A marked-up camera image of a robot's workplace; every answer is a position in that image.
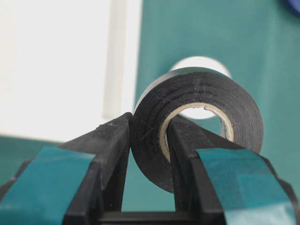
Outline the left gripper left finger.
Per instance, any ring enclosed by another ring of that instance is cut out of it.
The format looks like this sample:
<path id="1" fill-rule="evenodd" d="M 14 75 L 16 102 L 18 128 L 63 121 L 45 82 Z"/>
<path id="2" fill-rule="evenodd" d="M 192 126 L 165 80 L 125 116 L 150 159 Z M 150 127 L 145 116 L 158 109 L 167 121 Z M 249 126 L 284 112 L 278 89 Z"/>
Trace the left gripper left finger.
<path id="1" fill-rule="evenodd" d="M 0 188 L 3 225 L 91 225 L 122 206 L 129 154 L 127 112 L 24 161 Z"/>

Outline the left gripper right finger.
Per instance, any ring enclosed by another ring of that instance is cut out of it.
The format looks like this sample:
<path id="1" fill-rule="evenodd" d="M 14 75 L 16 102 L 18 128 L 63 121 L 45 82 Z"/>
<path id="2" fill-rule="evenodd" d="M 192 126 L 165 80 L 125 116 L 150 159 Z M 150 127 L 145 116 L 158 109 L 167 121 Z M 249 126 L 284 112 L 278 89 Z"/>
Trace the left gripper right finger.
<path id="1" fill-rule="evenodd" d="M 167 130 L 176 210 L 201 225 L 297 225 L 292 186 L 270 161 L 181 116 Z"/>

